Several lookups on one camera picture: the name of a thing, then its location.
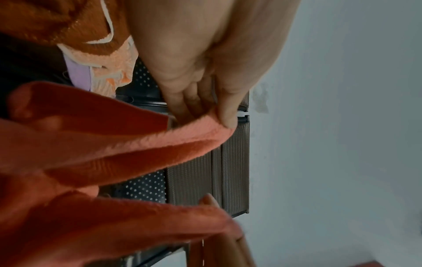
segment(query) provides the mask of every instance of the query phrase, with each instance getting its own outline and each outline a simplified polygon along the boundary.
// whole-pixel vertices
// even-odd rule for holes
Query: orange cloth
[[[101,0],[1,0],[0,32],[41,45],[65,44],[76,50],[109,55],[129,37],[124,1],[104,0],[113,38],[104,44],[110,25]]]
[[[227,140],[214,112],[166,131],[168,117],[76,88],[34,82],[0,120],[0,260],[80,267],[239,226],[223,210],[95,198],[117,183],[201,156]]]

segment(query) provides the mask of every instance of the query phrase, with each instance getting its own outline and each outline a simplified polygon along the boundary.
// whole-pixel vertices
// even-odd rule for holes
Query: hand
[[[200,201],[201,205],[218,207],[217,201],[206,195]],[[232,239],[227,234],[218,234],[201,242],[190,245],[187,267],[255,267],[245,238]]]
[[[275,62],[299,0],[126,0],[139,56],[168,108],[187,123],[215,105],[229,128]]]

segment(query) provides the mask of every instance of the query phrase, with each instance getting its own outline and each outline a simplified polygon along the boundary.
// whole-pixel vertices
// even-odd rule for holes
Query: red garment
[[[121,182],[201,156],[227,140],[214,112],[166,131],[168,117],[80,89],[26,84],[0,120],[0,261],[79,267],[239,226],[223,210],[95,198]]]

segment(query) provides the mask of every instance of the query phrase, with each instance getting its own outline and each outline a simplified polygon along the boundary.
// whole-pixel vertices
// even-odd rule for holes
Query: white wall
[[[302,1],[252,94],[251,212],[239,221],[258,266],[421,265],[421,11],[421,0]]]

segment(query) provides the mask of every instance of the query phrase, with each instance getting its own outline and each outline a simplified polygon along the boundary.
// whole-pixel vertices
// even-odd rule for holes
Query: gray wall
[[[239,221],[258,266],[421,265],[421,11],[303,0],[252,93],[251,212]]]

